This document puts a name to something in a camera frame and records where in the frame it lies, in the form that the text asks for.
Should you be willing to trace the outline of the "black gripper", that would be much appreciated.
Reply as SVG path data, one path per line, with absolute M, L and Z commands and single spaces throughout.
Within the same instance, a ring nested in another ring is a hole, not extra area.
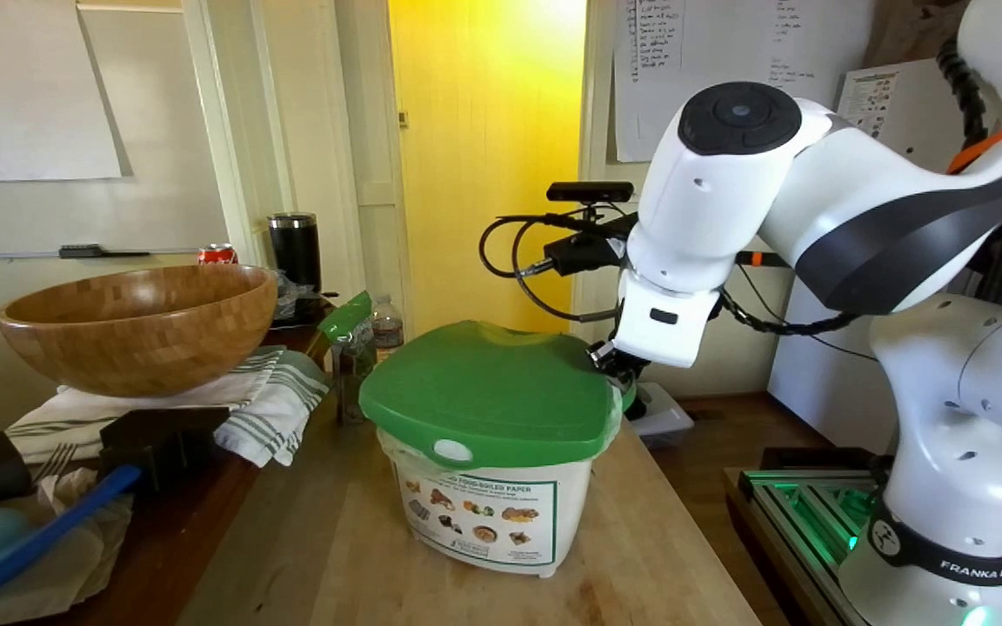
M 618 383 L 632 383 L 632 380 L 647 368 L 642 358 L 626 356 L 626 352 L 618 352 L 618 348 L 611 348 L 611 344 L 595 344 L 595 348 L 592 348 L 592 367 L 595 367 L 602 375 L 611 375 L 611 380 L 618 380 Z

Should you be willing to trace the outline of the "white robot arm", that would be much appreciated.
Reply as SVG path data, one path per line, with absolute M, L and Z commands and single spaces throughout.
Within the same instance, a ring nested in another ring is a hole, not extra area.
M 968 0 L 960 56 L 1002 104 L 1002 0 Z M 766 242 L 869 324 L 897 450 L 837 588 L 869 626 L 1002 626 L 1002 307 L 946 286 L 1002 225 L 1002 132 L 924 170 L 755 82 L 693 94 L 647 167 L 602 358 L 686 368 L 735 254 Z

